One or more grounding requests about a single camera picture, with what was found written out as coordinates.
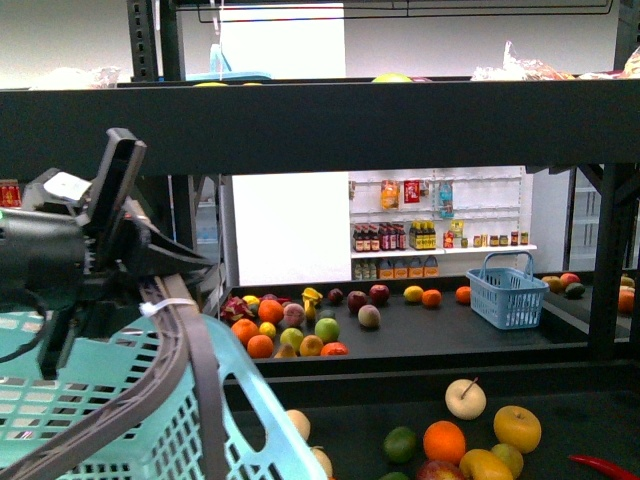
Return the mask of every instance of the white cable tie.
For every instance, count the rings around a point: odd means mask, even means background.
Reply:
[[[162,300],[159,303],[156,303],[155,305],[151,302],[141,303],[140,313],[145,317],[152,317],[153,315],[158,313],[159,310],[162,310],[167,305],[194,305],[196,307],[198,306],[196,302],[188,298],[167,298],[165,300]]]

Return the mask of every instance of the small basket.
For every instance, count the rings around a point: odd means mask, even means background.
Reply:
[[[255,429],[251,424],[252,438],[260,436],[260,443],[264,442],[256,450],[236,424],[223,391],[227,479],[326,480],[235,335],[218,320],[205,319],[220,364],[220,382],[235,378],[253,409],[250,416],[257,416],[264,427]],[[0,356],[32,338],[41,321],[27,312],[0,314]],[[143,317],[105,342],[77,339],[56,381],[40,379],[37,349],[3,363],[0,471],[131,387],[150,367],[158,345],[154,324]],[[179,384],[153,414],[59,478],[204,480],[198,463],[202,444],[194,383],[188,365]]]
[[[519,255],[529,257],[524,272],[515,268],[487,268],[491,257]],[[542,299],[549,286],[533,276],[533,257],[529,252],[490,253],[482,268],[467,272],[471,283],[471,308],[501,330],[533,328],[540,323]]]

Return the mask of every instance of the blue basket handle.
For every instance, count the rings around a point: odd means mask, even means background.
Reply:
[[[497,257],[499,255],[521,255],[524,254],[527,257],[529,257],[529,260],[527,260],[527,265],[526,267],[524,267],[524,274],[529,276],[529,280],[533,280],[533,257],[531,256],[531,254],[525,250],[518,250],[517,252],[494,252],[494,253],[490,253],[489,255],[487,255],[484,259],[484,262],[482,263],[482,268],[480,269],[480,278],[482,278],[484,280],[485,278],[485,273],[487,270],[487,262],[489,261],[489,259],[491,257]]]

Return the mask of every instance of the red chili pepper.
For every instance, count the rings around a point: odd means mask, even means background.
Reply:
[[[569,459],[574,462],[588,465],[613,480],[640,480],[640,477],[636,477],[634,474],[620,468],[615,463],[603,460],[602,458],[590,457],[589,455],[570,455]]]

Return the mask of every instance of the cable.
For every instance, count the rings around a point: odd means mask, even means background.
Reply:
[[[9,290],[0,290],[0,299],[2,303],[12,303],[17,305],[28,305],[32,307],[38,315],[42,317],[42,326],[36,332],[33,338],[20,345],[13,353],[0,357],[0,363],[6,363],[11,360],[30,352],[42,341],[47,332],[47,307],[44,300],[26,288],[14,288]]]

